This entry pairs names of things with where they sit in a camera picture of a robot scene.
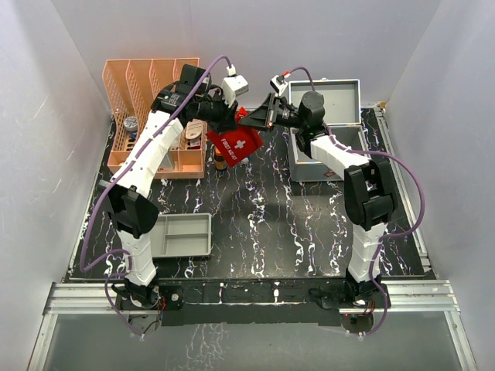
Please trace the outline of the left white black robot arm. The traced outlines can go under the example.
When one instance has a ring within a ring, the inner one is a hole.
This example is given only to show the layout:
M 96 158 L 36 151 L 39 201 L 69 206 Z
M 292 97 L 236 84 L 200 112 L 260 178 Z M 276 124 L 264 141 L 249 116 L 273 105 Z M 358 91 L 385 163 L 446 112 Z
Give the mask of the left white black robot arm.
M 217 87 L 210 81 L 210 71 L 186 64 L 179 80 L 159 91 L 131 154 L 105 189 L 106 212 L 121 241 L 126 264 L 124 287 L 117 293 L 141 308 L 154 307 L 160 296 L 154 285 L 151 234 L 159 211 L 149 200 L 155 174 L 192 120 L 205 121 L 217 132 L 235 129 L 236 98 L 248 89 L 232 64 Z

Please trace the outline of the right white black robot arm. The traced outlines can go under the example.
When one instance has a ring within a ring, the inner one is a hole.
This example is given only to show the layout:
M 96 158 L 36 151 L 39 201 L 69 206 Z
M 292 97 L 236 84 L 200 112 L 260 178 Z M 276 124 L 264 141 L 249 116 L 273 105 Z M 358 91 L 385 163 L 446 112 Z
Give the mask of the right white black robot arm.
M 375 262 L 384 230 L 398 204 L 397 196 L 386 163 L 344 147 L 325 123 L 325 113 L 324 97 L 316 91 L 305 92 L 298 106 L 270 93 L 239 123 L 259 131 L 270 131 L 275 125 L 295 129 L 298 149 L 343 180 L 344 207 L 353 224 L 352 254 L 343 289 L 339 294 L 312 289 L 310 294 L 360 307 L 382 289 Z

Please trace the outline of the red first aid pouch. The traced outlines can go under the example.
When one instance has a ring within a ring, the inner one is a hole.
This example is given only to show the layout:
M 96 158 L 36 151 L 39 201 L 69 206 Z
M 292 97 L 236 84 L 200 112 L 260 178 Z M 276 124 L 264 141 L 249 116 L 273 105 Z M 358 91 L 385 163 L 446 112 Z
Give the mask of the red first aid pouch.
M 219 150 L 229 167 L 234 167 L 243 159 L 255 153 L 264 144 L 258 131 L 241 125 L 240 120 L 248 115 L 248 111 L 241 107 L 235 115 L 237 128 L 223 134 L 208 131 L 207 137 Z

